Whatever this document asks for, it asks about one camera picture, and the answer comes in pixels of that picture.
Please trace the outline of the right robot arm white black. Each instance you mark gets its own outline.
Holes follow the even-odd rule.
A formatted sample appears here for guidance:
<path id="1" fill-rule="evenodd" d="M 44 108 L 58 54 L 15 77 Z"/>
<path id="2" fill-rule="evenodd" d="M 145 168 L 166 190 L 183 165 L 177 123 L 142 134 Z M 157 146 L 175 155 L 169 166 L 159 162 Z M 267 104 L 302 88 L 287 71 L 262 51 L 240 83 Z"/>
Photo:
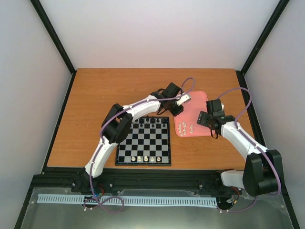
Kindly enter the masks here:
<path id="1" fill-rule="evenodd" d="M 197 124 L 210 129 L 211 136 L 228 140 L 245 160 L 243 170 L 220 172 L 224 186 L 244 189 L 250 196 L 275 193 L 282 189 L 283 165 L 280 153 L 258 143 L 232 115 L 225 115 L 219 99 L 206 102 L 207 110 L 199 113 Z"/>

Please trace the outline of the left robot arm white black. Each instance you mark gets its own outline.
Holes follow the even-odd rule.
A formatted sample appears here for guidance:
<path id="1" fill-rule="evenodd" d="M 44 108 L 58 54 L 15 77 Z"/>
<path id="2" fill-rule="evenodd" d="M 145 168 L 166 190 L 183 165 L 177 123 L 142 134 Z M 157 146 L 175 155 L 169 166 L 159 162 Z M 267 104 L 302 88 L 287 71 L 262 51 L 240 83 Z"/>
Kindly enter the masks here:
<path id="1" fill-rule="evenodd" d="M 173 110 L 173 115 L 177 116 L 183 111 L 183 99 L 187 94 L 182 88 L 170 83 L 162 92 L 152 92 L 133 104 L 124 106 L 114 104 L 102 123 L 99 143 L 84 167 L 88 176 L 83 179 L 82 186 L 89 192 L 98 189 L 97 177 L 102 174 L 104 165 L 114 148 L 127 138 L 133 121 L 161 109 Z"/>

